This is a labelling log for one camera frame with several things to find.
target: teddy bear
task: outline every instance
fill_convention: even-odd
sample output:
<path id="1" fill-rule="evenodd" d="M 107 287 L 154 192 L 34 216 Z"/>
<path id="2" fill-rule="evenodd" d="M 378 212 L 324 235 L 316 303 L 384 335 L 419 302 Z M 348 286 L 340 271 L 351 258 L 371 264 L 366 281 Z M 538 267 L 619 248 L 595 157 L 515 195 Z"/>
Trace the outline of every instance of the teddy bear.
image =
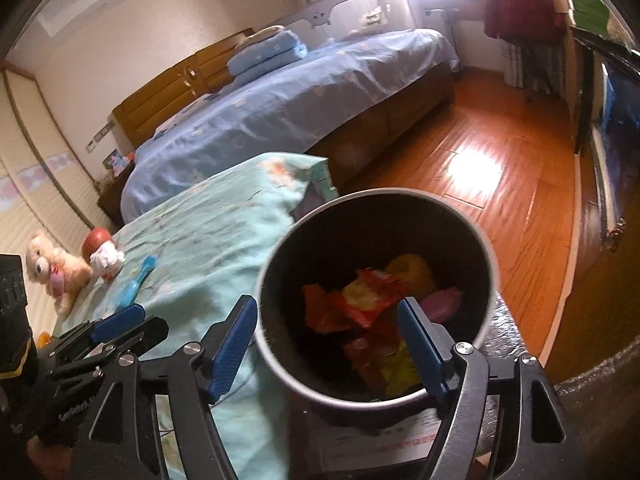
<path id="1" fill-rule="evenodd" d="M 71 312 L 78 294 L 93 275 L 86 261 L 54 247 L 42 230 L 31 235 L 25 264 L 27 278 L 47 286 L 47 293 L 56 300 L 56 312 L 63 319 Z"/>

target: blue folded blanket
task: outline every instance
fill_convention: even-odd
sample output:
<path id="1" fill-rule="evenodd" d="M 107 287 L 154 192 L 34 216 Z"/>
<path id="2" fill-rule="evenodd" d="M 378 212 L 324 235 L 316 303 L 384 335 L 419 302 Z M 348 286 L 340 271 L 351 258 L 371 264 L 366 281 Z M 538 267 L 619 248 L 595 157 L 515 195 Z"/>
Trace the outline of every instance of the blue folded blanket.
<path id="1" fill-rule="evenodd" d="M 227 62 L 226 66 L 229 73 L 236 76 L 271 57 L 300 45 L 300 38 L 294 32 L 283 30 L 272 38 L 249 45 L 241 50 Z"/>
<path id="2" fill-rule="evenodd" d="M 267 61 L 263 61 L 260 64 L 252 66 L 249 70 L 245 70 L 238 75 L 232 83 L 225 86 L 218 95 L 226 95 L 234 90 L 237 90 L 241 86 L 250 83 L 251 81 L 262 77 L 269 72 L 273 72 L 283 66 L 300 61 L 306 56 L 307 50 L 304 43 L 300 43 L 297 47 L 287 50 L 282 54 L 270 57 Z"/>

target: yellow stripe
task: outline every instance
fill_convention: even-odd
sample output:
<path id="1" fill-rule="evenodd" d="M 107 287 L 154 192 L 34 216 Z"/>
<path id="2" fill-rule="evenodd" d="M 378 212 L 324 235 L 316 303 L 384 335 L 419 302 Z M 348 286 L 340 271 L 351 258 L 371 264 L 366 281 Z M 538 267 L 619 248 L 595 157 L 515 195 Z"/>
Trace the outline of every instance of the yellow stripe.
<path id="1" fill-rule="evenodd" d="M 2 379 L 13 379 L 14 377 L 17 377 L 22 373 L 22 368 L 24 367 L 25 362 L 27 362 L 27 355 L 29 354 L 30 348 L 31 348 L 31 338 L 29 338 L 29 340 L 27 341 L 27 348 L 24 349 L 24 355 L 22 356 L 22 359 L 20 359 L 20 365 L 12 372 L 1 373 L 0 381 Z"/>

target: red ball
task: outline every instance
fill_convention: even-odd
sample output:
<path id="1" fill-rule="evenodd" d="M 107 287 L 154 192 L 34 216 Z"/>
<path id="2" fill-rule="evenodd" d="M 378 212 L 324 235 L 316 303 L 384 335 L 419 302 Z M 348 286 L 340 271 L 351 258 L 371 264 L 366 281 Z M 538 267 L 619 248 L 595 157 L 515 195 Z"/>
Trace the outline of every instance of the red ball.
<path id="1" fill-rule="evenodd" d="M 95 227 L 82 244 L 82 257 L 86 262 L 89 262 L 91 255 L 94 254 L 103 243 L 109 241 L 112 241 L 111 233 L 104 227 Z"/>

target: wooden headboard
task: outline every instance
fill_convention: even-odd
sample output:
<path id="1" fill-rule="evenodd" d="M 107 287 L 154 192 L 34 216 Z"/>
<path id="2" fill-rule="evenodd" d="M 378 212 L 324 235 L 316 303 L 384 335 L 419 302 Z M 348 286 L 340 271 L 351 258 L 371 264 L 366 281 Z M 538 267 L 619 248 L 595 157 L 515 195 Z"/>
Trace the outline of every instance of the wooden headboard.
<path id="1" fill-rule="evenodd" d="M 150 139 L 156 128 L 194 102 L 233 81 L 226 62 L 240 40 L 254 32 L 248 28 L 165 70 L 113 109 L 113 115 L 135 148 Z"/>

